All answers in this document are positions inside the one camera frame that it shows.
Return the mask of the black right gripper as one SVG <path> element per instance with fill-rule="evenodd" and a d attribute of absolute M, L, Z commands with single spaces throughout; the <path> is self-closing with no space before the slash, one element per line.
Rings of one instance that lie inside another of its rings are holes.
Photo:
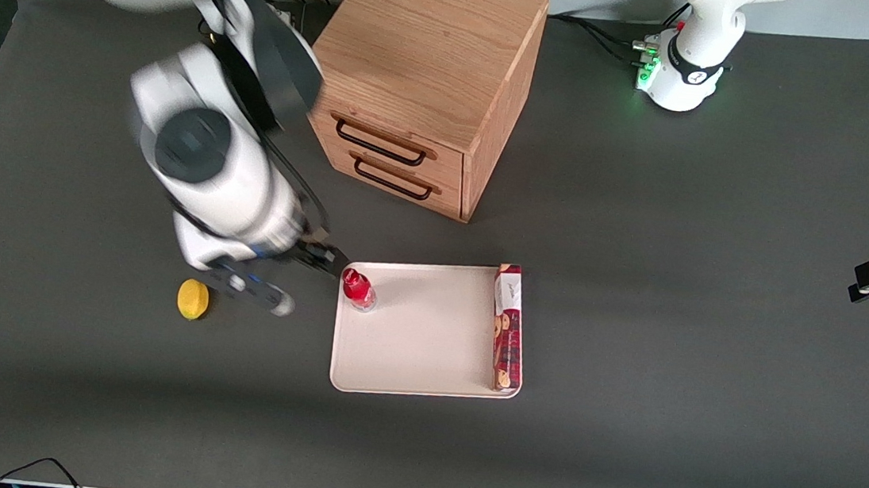
<path fill-rule="evenodd" d="M 325 276 L 340 279 L 346 268 L 346 263 L 339 261 L 340 252 L 328 245 L 329 232 L 325 229 L 315 229 L 305 232 L 290 248 L 283 252 L 274 252 L 270 258 L 277 262 L 300 263 L 312 267 Z"/>

